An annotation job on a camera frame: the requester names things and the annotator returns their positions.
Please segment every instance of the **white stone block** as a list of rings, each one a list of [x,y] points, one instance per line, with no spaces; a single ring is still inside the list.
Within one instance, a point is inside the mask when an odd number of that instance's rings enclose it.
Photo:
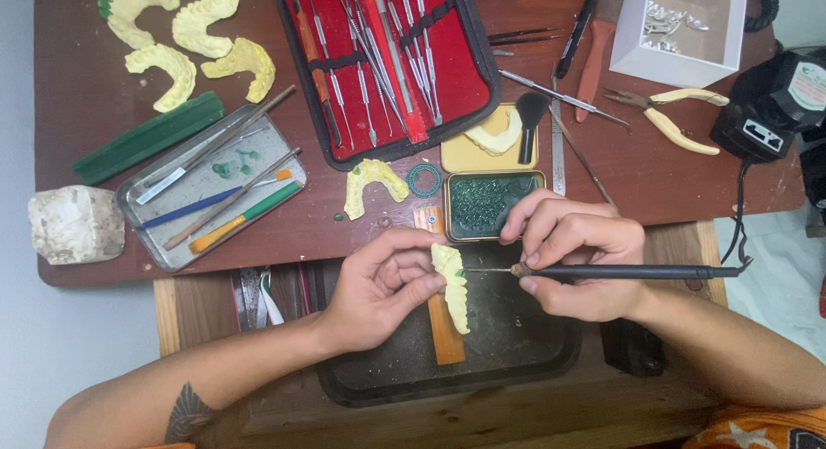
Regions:
[[[108,261],[123,252],[123,212],[113,191],[66,186],[29,200],[31,244],[49,264]]]

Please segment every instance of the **wooden table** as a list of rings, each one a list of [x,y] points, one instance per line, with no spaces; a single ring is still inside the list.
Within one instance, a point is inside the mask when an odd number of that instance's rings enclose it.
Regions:
[[[719,264],[712,221],[647,227],[646,236],[646,263]],[[299,316],[295,265],[280,265],[272,283],[285,319]],[[227,272],[154,286],[161,356],[238,332]],[[726,305],[722,280],[697,295]],[[331,402],[308,367],[222,412],[197,447],[622,448],[688,437],[708,423],[718,403],[684,364],[670,357],[663,376],[634,378],[604,363],[596,323],[583,331],[580,357],[559,378],[366,409]]]
[[[568,34],[583,0],[476,0],[489,33],[540,26],[563,28]],[[170,32],[174,12],[160,7],[145,10],[139,28],[150,31],[158,43],[175,46]],[[124,131],[154,117],[152,103],[170,86],[160,69],[129,74],[123,56],[129,47],[118,40],[97,13],[96,0],[35,0],[35,104],[36,187],[45,191],[77,184],[70,164]],[[277,67],[273,92],[298,85],[296,70],[287,49],[284,31],[276,14],[275,0],[240,0],[237,14],[210,26],[210,34],[243,36],[261,44]],[[548,43],[514,46],[516,55],[500,57],[502,68],[550,85],[552,61],[558,60],[566,38]],[[569,75],[560,90],[576,92],[579,74],[590,46],[590,32],[581,44]],[[207,59],[190,55],[196,65]],[[741,66],[748,68],[770,58],[774,52],[771,29],[747,33],[743,39]],[[607,71],[605,52],[602,85],[652,95],[670,88],[653,82]],[[146,87],[140,85],[147,80]],[[242,106],[252,74],[208,80],[198,72],[193,95],[214,90],[228,111]],[[734,77],[710,88],[728,93]],[[505,101],[513,101],[526,88],[503,80]],[[733,215],[739,159],[722,152],[702,156],[671,144],[640,113],[604,98],[595,101],[609,114],[627,118],[634,134],[594,115],[576,124],[573,108],[563,105],[563,118],[578,138],[583,153],[603,181],[625,217],[643,224],[684,222]],[[709,142],[707,134],[718,108],[687,100],[662,107],[675,123],[694,132],[694,139]],[[440,203],[408,198],[395,204],[378,185],[365,191],[367,213],[354,222],[335,222],[333,216],[344,205],[345,174],[329,168],[321,155],[302,95],[293,95],[271,113],[275,124],[293,146],[304,149],[300,159],[309,176],[307,189],[288,205],[262,218],[215,251],[190,265],[182,273],[218,271],[234,267],[280,264],[347,255],[381,232],[377,218],[387,212],[394,224],[410,224],[411,211]],[[549,117],[539,126],[540,138],[550,137]],[[550,175],[550,141],[539,145],[538,168]],[[565,150],[567,197],[600,202],[601,196],[573,152]],[[422,158],[438,163],[434,148],[393,163],[400,176]],[[141,164],[103,185],[114,190],[133,175]],[[768,165],[755,166],[746,186],[746,212],[769,212],[799,207],[804,201],[796,151]],[[40,277],[52,286],[94,286],[126,280],[166,276],[153,263],[136,235],[127,230],[122,255],[111,261],[84,265],[49,265],[39,259]]]

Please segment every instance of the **hand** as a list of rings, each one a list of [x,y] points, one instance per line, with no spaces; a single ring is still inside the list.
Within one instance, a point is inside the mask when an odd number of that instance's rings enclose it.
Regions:
[[[447,241],[425,230],[390,229],[345,259],[333,299],[318,318],[332,353],[376,348],[444,287],[444,277],[433,273],[433,243]]]
[[[643,263],[643,227],[621,218],[607,203],[581,203],[552,191],[533,191],[511,210],[500,242],[511,244],[522,233],[521,261],[535,270],[559,261]],[[563,285],[529,276],[520,280],[520,286],[549,314],[596,322],[633,317],[648,294],[640,280],[577,280],[574,285]]]

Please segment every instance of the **black electric device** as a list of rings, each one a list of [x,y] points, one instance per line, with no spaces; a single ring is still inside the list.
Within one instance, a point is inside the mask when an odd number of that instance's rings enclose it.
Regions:
[[[783,52],[740,74],[728,97],[711,139],[750,164],[782,159],[797,133],[823,122],[826,69]]]

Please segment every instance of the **makeup brush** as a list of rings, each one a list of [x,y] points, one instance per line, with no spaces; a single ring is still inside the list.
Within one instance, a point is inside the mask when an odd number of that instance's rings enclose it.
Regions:
[[[551,104],[548,96],[525,93],[516,101],[516,111],[522,119],[522,143],[519,146],[519,163],[530,164],[533,159],[533,136],[539,120]]]

